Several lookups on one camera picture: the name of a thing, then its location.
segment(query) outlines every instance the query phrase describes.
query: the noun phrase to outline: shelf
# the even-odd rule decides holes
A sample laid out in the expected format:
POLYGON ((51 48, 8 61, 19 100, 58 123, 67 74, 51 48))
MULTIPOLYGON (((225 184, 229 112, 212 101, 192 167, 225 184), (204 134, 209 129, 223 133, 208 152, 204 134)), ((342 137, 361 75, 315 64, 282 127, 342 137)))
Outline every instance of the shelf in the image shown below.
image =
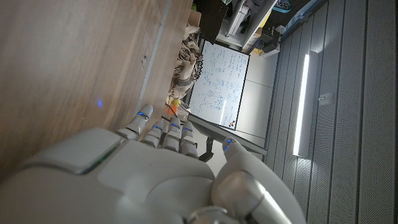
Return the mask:
POLYGON ((268 0, 264 3, 262 9, 257 14, 254 14, 249 22, 249 26, 244 34, 237 32, 236 35, 227 35, 230 21, 224 19, 221 29, 218 32, 216 40, 225 42, 228 44, 237 45, 238 47, 244 47, 248 44, 249 39, 259 28, 261 22, 266 18, 268 12, 272 10, 277 0, 268 0))

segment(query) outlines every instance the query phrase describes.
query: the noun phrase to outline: white robotic hand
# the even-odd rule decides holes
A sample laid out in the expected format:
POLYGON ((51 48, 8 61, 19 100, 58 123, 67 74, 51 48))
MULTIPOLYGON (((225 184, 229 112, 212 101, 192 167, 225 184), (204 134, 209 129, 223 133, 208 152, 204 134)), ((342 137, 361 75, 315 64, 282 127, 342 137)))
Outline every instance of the white robotic hand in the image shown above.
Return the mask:
POLYGON ((248 223, 306 223, 300 205, 284 183, 234 138, 223 142, 227 163, 216 177, 211 200, 248 223))
POLYGON ((94 128, 24 161, 0 182, 0 223, 305 223, 283 182, 235 139, 214 177, 193 126, 145 105, 126 128, 94 128))

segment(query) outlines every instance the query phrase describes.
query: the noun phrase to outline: wooden surface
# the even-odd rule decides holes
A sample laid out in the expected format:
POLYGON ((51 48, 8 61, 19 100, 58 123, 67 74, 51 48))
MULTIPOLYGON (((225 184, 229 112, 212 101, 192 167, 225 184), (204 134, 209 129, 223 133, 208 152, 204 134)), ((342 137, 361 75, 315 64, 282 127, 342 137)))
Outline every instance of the wooden surface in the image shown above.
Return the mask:
MULTIPOLYGON (((166 3, 0 2, 0 177, 81 130, 128 124, 166 3)), ((167 94, 191 3, 172 1, 144 103, 167 94)))

